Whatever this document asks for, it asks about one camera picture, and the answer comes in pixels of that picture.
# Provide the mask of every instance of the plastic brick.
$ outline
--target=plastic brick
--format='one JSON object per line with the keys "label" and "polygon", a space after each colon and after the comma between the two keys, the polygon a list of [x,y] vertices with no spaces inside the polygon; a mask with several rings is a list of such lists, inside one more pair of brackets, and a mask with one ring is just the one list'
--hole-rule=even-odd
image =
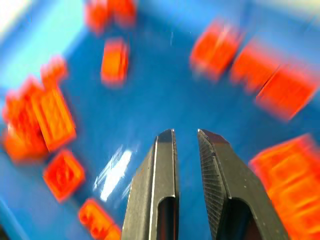
{"label": "plastic brick", "polygon": [[282,67],[266,83],[256,103],[284,121],[291,120],[316,93],[318,85],[301,72]]}
{"label": "plastic brick", "polygon": [[64,149],[49,163],[43,178],[57,201],[63,202],[85,181],[85,171],[73,154]]}
{"label": "plastic brick", "polygon": [[85,23],[97,35],[103,32],[111,20],[111,11],[107,2],[109,1],[90,1],[85,5]]}
{"label": "plastic brick", "polygon": [[75,123],[57,87],[32,99],[32,107],[50,152],[76,137]]}
{"label": "plastic brick", "polygon": [[112,218],[93,199],[88,199],[78,212],[80,222],[96,240],[120,240],[121,231]]}
{"label": "plastic brick", "polygon": [[48,153],[44,142],[41,143],[41,138],[39,143],[31,145],[24,137],[18,135],[13,128],[10,126],[8,128],[8,131],[3,134],[2,143],[5,151],[15,164],[37,162]]}
{"label": "plastic brick", "polygon": [[320,236],[319,152],[306,134],[264,150],[250,163],[291,239]]}
{"label": "plastic brick", "polygon": [[137,9],[133,0],[109,0],[115,21],[124,27],[136,22]]}
{"label": "plastic brick", "polygon": [[129,48],[120,39],[108,40],[104,46],[101,79],[107,85],[122,85],[128,71]]}
{"label": "plastic brick", "polygon": [[195,43],[190,64],[218,80],[234,59],[241,40],[237,30],[215,22]]}
{"label": "plastic brick", "polygon": [[251,94],[261,90],[280,65],[280,58],[272,50],[251,42],[234,61],[231,81],[244,82],[245,91]]}

